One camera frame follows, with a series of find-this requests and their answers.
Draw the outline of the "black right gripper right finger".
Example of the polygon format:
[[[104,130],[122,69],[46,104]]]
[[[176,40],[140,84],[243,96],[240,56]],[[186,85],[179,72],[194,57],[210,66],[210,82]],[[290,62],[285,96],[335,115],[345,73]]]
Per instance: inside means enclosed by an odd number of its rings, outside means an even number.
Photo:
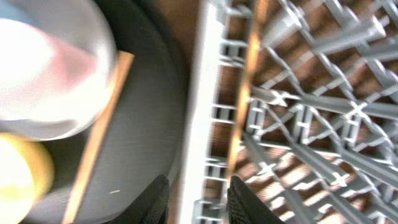
[[[232,176],[228,189],[229,224],[284,224],[238,177]]]

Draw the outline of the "pink cup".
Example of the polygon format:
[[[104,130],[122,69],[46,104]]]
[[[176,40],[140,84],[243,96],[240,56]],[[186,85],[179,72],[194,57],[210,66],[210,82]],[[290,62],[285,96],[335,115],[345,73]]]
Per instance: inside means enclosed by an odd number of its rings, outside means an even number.
[[[1,109],[36,108],[97,71],[92,54],[23,22],[1,19]]]

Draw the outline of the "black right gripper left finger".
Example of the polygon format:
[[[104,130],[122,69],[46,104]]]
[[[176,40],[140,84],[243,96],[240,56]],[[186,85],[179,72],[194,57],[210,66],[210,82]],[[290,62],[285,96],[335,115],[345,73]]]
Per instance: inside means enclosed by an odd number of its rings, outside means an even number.
[[[119,216],[106,224],[167,224],[169,180],[158,175]]]

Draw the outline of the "white round plate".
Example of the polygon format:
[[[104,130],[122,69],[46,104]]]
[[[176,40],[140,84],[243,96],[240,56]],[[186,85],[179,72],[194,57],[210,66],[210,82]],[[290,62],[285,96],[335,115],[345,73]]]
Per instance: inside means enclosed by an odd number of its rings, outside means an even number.
[[[117,57],[111,29],[99,6],[90,0],[2,0],[1,19],[36,27],[97,59],[96,73],[66,96],[36,108],[1,109],[1,131],[48,141],[87,128],[110,99]]]

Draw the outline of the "yellow bowl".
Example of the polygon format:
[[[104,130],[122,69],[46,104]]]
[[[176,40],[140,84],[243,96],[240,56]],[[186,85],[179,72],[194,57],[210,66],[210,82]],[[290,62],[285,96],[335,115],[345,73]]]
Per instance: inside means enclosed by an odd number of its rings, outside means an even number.
[[[20,223],[54,176],[53,160],[40,142],[1,133],[1,223]]]

